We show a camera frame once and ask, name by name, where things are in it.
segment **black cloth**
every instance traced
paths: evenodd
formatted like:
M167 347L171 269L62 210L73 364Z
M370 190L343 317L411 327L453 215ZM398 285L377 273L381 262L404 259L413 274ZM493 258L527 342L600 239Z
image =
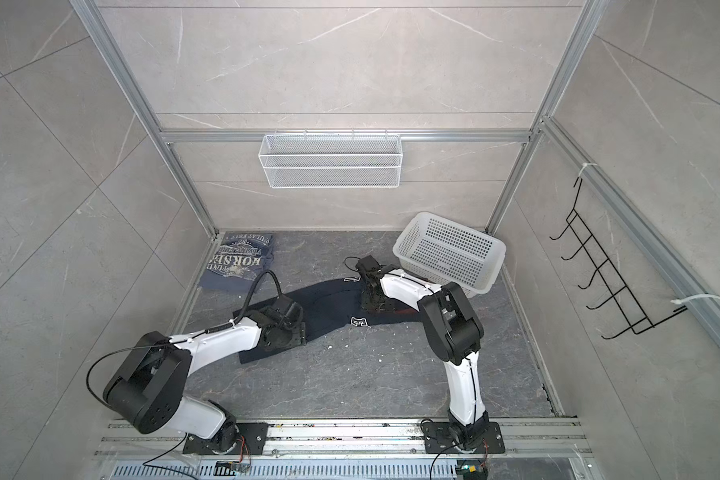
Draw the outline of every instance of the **black cloth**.
M327 280L306 286L293 292L286 293L304 309L304 323L306 324L307 341L311 342L344 325L354 325L357 328L372 325L389 325L401 322L421 322L423 315L416 309L394 300L394 310L391 312L367 312L360 308L360 294L362 282L360 277ZM249 310L258 310L271 305L275 298L258 302L249 306ZM240 352L240 363L249 363L254 360L277 355L289 349L265 351L260 346Z

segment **laundry basket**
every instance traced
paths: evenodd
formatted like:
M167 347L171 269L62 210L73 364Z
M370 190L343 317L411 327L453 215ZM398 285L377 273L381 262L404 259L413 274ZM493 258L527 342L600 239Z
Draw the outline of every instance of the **laundry basket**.
M507 247L468 226L421 212L394 242L392 252L412 274L431 282L456 282L470 298L490 290Z

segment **gray marble floor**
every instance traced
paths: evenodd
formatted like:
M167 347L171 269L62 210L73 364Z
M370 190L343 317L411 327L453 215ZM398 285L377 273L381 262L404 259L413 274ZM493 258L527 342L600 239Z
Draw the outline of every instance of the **gray marble floor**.
M351 274L347 255L397 263L398 232L278 232L272 270L285 292ZM262 284L254 301L275 293ZM551 416L550 404L506 286L470 300L485 328L480 387L492 416ZM230 318L242 298L200 292L185 332ZM421 324L346 326L278 356L240 365L231 356L192 374L187 392L238 417L445 416L448 383Z

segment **black wire hook rack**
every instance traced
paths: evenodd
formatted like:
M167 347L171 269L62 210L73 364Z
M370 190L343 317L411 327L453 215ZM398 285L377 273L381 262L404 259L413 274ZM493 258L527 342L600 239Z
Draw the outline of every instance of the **black wire hook rack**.
M583 250L586 253L587 258L589 258L590 262L592 263L592 266L594 266L594 268L595 268L594 272L592 273L592 276L590 277L590 281L585 286L582 286L582 285L576 285L576 286L578 286L582 290L586 290L590 286L592 286L592 282L594 281L595 276L600 275L600 279L603 281L603 284L608 289L608 293L609 293L608 298L606 298L605 300L600 302L600 304L598 304L596 306L587 305L586 308L588 308L589 310L597 310L597 309L601 308L603 305L605 305L606 303L608 303L609 301L613 300L615 302L616 306L619 308L619 312L621 312L621 315L624 317L626 324L628 325L627 328L625 328L624 330L622 330L612 336L605 336L605 335L600 335L600 336L602 336L605 340L612 340L630 330L632 330L632 333L634 333L635 335L639 335L647 330L653 329L653 328L657 327L658 325L661 325L662 323L664 323L665 321L668 321L672 317L678 316L679 314L688 310L688 308L686 306L684 306L684 305L680 306L680 307L674 309L668 317L666 317L662 320L659 320L658 322L654 322L651 320L651 318L648 317L648 314L643 309L643 306L640 304L639 301L637 301L637 298L635 297L635 294L632 292L632 289L630 288L629 285L626 284L626 281L624 280L624 277L622 277L621 272L619 272L619 269L616 268L616 265L610 259L608 254L605 252L605 249L600 244L600 242L595 237L595 235L592 233L592 230L590 230L589 226L586 225L584 218L582 218L579 215L579 212L576 211L576 203L579 201L579 194L581 193L581 184L582 184L581 177L576 178L576 181L574 182L574 188L578 187L578 189L576 190L576 198L574 199L574 206L573 206L573 208L570 209L570 212L565 217L566 226L563 229L563 231L560 233L560 235L550 236L550 240L559 240L568 230L573 232L573 234L576 236L576 240L578 240L578 242L579 242L579 248L574 252L573 255L571 255L567 258L564 256L561 256L560 258L564 261L572 260L576 255L578 255L579 252L581 252ZM576 229L572 227L572 223L576 219L579 219L581 224L586 229L586 234L585 234L586 238L584 238L583 240L582 240L583 235L580 236L576 232ZM605 260L603 260L602 262L600 262L598 264L592 255L592 253L594 253L594 251L590 252L587 249L587 247L586 247L587 243L590 243L590 244L594 243L596 245L596 248L600 249L600 252L602 253L602 256L605 258ZM619 280L621 281L621 286L619 286L618 288L615 288L613 285L608 283L608 280L606 280L605 275L602 272L603 267L605 267L606 265L610 265L614 269L614 272L616 272L616 274L618 275ZM636 322L630 321L629 316L624 312L624 307L622 306L622 302L620 302L619 298L616 296L619 293L622 293L624 291L626 292L626 294L629 294L629 296L632 297L632 300L637 305L637 308L640 310L641 318Z

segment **black mounting plate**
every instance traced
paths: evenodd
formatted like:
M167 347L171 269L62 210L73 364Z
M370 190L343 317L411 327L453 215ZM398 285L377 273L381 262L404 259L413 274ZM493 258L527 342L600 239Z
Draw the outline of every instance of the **black mounting plate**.
M246 438L246 446L250 450L251 455L261 455L264 453L264 442L266 442L266 433L269 429L269 423L237 423L237 428L240 430L239 436ZM240 455L240 447L242 442L237 442L225 455ZM206 440L195 437L190 434L186 437L184 442L184 449L182 452L186 455L188 453L196 453L198 455L216 455L213 450L207 447Z
M451 445L451 434L448 430L448 422L423 422L422 432L424 434L424 449L427 453L459 453L456 447L445 449ZM504 437L501 435L501 428L496 422L489 422L488 427L474 440L475 450L473 453L485 453L483 440L488 444L488 453L505 453Z

